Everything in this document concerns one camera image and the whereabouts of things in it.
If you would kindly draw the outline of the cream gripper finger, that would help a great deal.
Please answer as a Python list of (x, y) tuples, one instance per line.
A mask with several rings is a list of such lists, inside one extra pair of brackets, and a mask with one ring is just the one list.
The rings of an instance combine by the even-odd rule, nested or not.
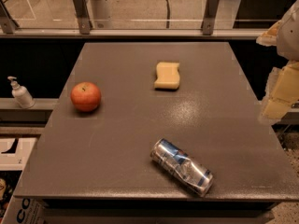
[(262, 33), (257, 39), (256, 43), (262, 46), (270, 47), (277, 44), (278, 30), (281, 21), (274, 23), (267, 31)]
[(261, 115), (266, 119), (282, 119), (299, 100), (299, 62), (288, 61), (282, 68), (270, 72)]

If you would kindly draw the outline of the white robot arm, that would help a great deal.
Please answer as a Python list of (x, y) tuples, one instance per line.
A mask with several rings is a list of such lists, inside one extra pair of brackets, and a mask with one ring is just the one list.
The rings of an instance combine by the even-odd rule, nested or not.
[(270, 72), (261, 104), (260, 120), (277, 122), (299, 100), (299, 0), (256, 43), (275, 46), (278, 55), (288, 60), (282, 68), (274, 67)]

